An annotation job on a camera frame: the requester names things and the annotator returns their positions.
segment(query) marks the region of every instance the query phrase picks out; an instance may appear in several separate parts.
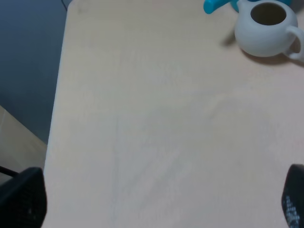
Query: light wooden table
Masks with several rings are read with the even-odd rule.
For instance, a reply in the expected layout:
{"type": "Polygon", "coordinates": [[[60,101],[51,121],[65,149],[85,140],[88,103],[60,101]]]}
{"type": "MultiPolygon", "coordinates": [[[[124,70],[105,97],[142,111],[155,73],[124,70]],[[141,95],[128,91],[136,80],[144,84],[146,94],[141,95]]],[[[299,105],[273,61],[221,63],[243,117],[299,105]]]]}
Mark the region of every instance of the light wooden table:
{"type": "MultiPolygon", "coordinates": [[[[44,227],[286,228],[304,68],[246,56],[202,0],[69,6],[44,227]]],[[[304,13],[298,14],[304,28],[304,13]]]]}

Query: white ceramic pitcher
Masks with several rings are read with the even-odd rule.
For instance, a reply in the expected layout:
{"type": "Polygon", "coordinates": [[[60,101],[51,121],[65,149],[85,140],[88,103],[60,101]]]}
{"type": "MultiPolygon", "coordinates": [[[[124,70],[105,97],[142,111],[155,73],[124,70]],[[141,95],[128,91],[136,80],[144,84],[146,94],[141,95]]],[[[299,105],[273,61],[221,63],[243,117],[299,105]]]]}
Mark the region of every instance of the white ceramic pitcher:
{"type": "Polygon", "coordinates": [[[291,8],[274,0],[239,0],[237,3],[239,16],[235,36],[245,52],[257,57],[284,53],[291,59],[304,58],[304,31],[298,28],[291,8]],[[290,50],[296,37],[301,43],[299,53],[290,50]]]}

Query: blue plastic toy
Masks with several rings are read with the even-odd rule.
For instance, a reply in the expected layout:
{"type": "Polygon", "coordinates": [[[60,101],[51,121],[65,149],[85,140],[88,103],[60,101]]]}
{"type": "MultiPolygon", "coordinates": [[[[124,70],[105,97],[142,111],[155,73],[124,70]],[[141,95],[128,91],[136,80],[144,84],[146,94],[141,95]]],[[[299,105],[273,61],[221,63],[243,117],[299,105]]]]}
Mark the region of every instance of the blue plastic toy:
{"type": "MultiPolygon", "coordinates": [[[[211,14],[216,9],[218,9],[219,7],[221,7],[225,4],[227,4],[228,2],[230,2],[232,7],[238,12],[237,1],[238,0],[205,0],[204,11],[207,14],[211,14]]],[[[291,0],[278,0],[278,1],[286,4],[287,6],[290,6],[290,4],[291,4],[291,0]]]]}

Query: blue wall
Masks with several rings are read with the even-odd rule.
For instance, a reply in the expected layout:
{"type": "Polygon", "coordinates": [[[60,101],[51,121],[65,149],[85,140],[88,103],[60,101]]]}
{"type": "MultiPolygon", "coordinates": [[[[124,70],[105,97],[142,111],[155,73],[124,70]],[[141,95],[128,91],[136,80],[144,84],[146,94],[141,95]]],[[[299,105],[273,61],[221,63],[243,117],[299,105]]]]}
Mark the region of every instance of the blue wall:
{"type": "Polygon", "coordinates": [[[46,143],[66,15],[60,0],[0,1],[0,105],[46,143]]]}

